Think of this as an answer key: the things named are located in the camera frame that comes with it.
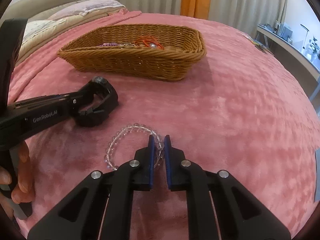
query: potted plant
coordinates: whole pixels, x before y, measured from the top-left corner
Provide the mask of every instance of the potted plant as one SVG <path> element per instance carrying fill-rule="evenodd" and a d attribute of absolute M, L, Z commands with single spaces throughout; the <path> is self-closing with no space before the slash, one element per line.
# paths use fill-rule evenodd
<path fill-rule="evenodd" d="M 313 40 L 309 40 L 309 48 L 311 49 L 311 62 L 315 60 L 318 55 L 319 46 L 316 43 L 317 39 L 313 36 Z"/>

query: headboard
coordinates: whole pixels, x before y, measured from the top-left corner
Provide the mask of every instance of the headboard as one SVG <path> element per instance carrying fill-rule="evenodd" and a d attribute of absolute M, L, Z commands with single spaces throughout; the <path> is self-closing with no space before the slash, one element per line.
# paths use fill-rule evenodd
<path fill-rule="evenodd" d="M 10 5 L 4 12 L 0 25 L 4 20 L 11 18 L 28 18 L 44 20 L 57 11 L 82 0 L 20 0 Z"/>

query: human hand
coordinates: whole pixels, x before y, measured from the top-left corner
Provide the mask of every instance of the human hand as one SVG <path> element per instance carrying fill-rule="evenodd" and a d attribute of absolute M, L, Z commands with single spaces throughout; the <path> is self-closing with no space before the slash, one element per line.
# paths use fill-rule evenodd
<path fill-rule="evenodd" d="M 35 198 L 33 186 L 33 173 L 29 157 L 29 148 L 23 141 L 19 145 L 19 165 L 18 165 L 18 184 L 11 193 L 11 198 L 16 204 L 21 202 L 31 202 Z M 0 184 L 10 184 L 12 181 L 8 171 L 0 167 Z M 6 211 L 8 217 L 13 217 L 13 210 L 5 201 L 5 197 L 0 194 L 0 204 Z"/>

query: floor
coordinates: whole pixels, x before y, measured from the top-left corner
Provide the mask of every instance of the floor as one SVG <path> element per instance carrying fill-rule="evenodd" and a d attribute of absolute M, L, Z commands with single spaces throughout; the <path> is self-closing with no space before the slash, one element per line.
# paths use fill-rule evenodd
<path fill-rule="evenodd" d="M 317 87 L 317 81 L 309 73 L 308 70 L 296 60 L 289 52 L 283 49 L 280 45 L 273 43 L 270 46 L 270 50 L 275 55 L 276 59 L 288 70 L 299 82 L 300 86 L 308 97 Z M 320 106 L 320 92 L 316 98 L 312 101 L 313 107 L 316 109 Z"/>

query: triangular cutout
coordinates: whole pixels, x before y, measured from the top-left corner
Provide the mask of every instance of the triangular cutout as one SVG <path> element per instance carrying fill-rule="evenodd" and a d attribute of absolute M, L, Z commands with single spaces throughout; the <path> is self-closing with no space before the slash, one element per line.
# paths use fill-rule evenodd
<path fill-rule="evenodd" d="M 76 222 L 85 197 L 88 193 L 88 188 L 83 188 L 70 202 L 59 212 L 58 216 Z"/>
<path fill-rule="evenodd" d="M 261 210 L 256 207 L 239 189 L 232 187 L 231 190 L 244 220 L 248 220 L 261 214 Z"/>

